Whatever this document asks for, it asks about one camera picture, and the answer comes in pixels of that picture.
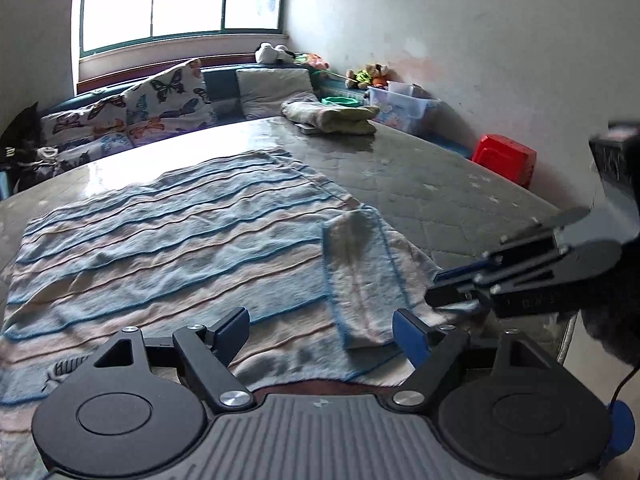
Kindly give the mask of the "white plush toy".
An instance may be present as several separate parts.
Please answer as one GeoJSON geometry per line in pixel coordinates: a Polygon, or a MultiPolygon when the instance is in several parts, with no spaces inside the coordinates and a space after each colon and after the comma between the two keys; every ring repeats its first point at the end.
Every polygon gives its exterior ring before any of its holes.
{"type": "Polygon", "coordinates": [[[294,64],[295,58],[296,54],[284,44],[274,46],[270,42],[262,42],[255,51],[255,61],[258,64],[294,64]]]}

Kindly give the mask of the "large butterfly pillow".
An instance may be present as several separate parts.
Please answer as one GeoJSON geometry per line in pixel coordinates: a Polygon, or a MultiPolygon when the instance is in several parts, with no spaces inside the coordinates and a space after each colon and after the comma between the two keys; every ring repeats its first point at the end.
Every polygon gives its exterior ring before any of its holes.
{"type": "Polygon", "coordinates": [[[199,58],[163,70],[122,94],[127,133],[137,144],[208,128],[217,122],[199,58]]]}

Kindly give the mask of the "blue striped towel garment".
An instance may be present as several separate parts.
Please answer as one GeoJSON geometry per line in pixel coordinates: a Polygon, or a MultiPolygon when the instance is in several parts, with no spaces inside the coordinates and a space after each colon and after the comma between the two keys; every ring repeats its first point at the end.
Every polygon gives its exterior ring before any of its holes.
{"type": "Polygon", "coordinates": [[[39,479],[30,425],[58,367],[122,327],[169,336],[250,315],[232,372],[253,390],[329,379],[397,385],[393,313],[427,322],[438,266],[375,208],[280,150],[163,174],[29,222],[1,331],[1,474],[39,479]]]}

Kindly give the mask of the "black bag on sofa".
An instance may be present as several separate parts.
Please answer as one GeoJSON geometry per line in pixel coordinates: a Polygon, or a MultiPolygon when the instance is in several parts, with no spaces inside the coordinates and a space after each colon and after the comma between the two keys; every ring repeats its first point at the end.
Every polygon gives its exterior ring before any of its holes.
{"type": "Polygon", "coordinates": [[[1,135],[1,166],[27,164],[36,160],[42,129],[38,103],[24,108],[1,135]]]}

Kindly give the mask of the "green plastic bowl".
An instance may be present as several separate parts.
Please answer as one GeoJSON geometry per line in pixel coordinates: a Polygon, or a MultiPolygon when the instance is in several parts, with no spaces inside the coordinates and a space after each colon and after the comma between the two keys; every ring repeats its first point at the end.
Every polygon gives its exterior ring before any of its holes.
{"type": "Polygon", "coordinates": [[[360,107],[361,101],[351,96],[325,96],[321,103],[327,106],[360,107]]]}

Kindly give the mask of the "red plastic box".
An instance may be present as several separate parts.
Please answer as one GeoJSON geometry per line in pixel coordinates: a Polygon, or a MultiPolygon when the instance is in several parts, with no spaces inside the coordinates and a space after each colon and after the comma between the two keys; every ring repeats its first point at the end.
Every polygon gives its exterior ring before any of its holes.
{"type": "Polygon", "coordinates": [[[482,136],[472,156],[472,162],[522,188],[529,188],[536,161],[536,151],[500,134],[482,136]]]}

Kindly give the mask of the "long butterfly cushion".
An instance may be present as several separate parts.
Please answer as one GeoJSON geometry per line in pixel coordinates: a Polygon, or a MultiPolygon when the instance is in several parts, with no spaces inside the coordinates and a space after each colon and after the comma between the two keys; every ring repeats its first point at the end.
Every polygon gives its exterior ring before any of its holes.
{"type": "Polygon", "coordinates": [[[121,96],[43,116],[40,124],[43,144],[58,151],[57,174],[134,147],[126,133],[127,109],[121,96]]]}

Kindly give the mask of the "folded beige yellow clothes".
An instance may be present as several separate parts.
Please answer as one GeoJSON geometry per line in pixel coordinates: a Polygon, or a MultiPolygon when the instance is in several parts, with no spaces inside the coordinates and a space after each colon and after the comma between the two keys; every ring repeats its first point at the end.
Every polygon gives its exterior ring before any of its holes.
{"type": "Polygon", "coordinates": [[[320,102],[286,102],[281,114],[305,134],[375,134],[372,120],[378,116],[377,106],[347,107],[320,102]]]}

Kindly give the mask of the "clear plastic storage box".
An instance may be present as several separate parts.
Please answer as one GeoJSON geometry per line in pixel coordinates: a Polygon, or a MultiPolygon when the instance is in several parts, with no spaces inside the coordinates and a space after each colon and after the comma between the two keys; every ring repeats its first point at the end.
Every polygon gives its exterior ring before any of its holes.
{"type": "Polygon", "coordinates": [[[370,106],[378,109],[374,121],[413,136],[426,136],[431,130],[442,101],[418,93],[397,93],[370,87],[367,91],[370,106]]]}

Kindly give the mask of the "grey pillow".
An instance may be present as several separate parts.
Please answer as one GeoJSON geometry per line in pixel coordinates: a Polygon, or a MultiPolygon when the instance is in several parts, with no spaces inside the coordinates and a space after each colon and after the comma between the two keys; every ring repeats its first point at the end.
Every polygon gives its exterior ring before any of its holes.
{"type": "Polygon", "coordinates": [[[279,116],[283,103],[318,101],[306,68],[242,68],[235,75],[248,120],[279,116]]]}

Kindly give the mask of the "blue sofa bench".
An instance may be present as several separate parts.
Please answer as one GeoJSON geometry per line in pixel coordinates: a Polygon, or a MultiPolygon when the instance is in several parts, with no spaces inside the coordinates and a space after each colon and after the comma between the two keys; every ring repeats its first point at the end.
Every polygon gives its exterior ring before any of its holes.
{"type": "MultiPolygon", "coordinates": [[[[219,125],[234,124],[235,122],[242,122],[242,120],[244,120],[240,105],[240,87],[235,75],[235,72],[241,68],[262,68],[262,65],[227,64],[205,66],[203,68],[205,89],[208,92],[208,96],[213,100],[213,104],[216,106],[219,125]]],[[[309,70],[314,91],[317,92],[321,99],[330,98],[333,101],[352,99],[367,104],[368,90],[358,90],[356,88],[345,89],[338,84],[337,77],[330,76],[328,73],[321,73],[320,70],[315,70],[308,65],[306,65],[306,69],[309,70]]],[[[119,92],[141,81],[141,78],[131,79],[128,81],[119,81],[118,84],[111,84],[110,86],[93,88],[90,91],[79,93],[78,96],[75,96],[73,99],[58,103],[58,105],[51,107],[50,110],[42,112],[40,116],[43,117],[47,114],[67,112],[68,110],[94,104],[100,99],[116,96],[119,92]]],[[[435,116],[437,108],[435,99],[432,99],[432,101],[433,104],[430,104],[424,112],[424,117],[422,118],[423,125],[416,127],[413,134],[420,136],[420,138],[428,142],[435,143],[441,148],[446,148],[446,150],[470,159],[472,157],[471,150],[453,140],[446,139],[435,131],[428,130],[426,125],[427,118],[430,115],[435,116]]]]}

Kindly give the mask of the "yellow green plush toys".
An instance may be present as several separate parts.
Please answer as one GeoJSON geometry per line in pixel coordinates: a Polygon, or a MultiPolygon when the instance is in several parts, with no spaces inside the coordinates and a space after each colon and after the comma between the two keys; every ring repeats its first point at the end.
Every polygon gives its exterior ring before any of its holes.
{"type": "Polygon", "coordinates": [[[349,89],[367,90],[373,87],[386,89],[388,86],[387,65],[367,64],[361,70],[349,70],[345,74],[345,86],[349,89]]]}

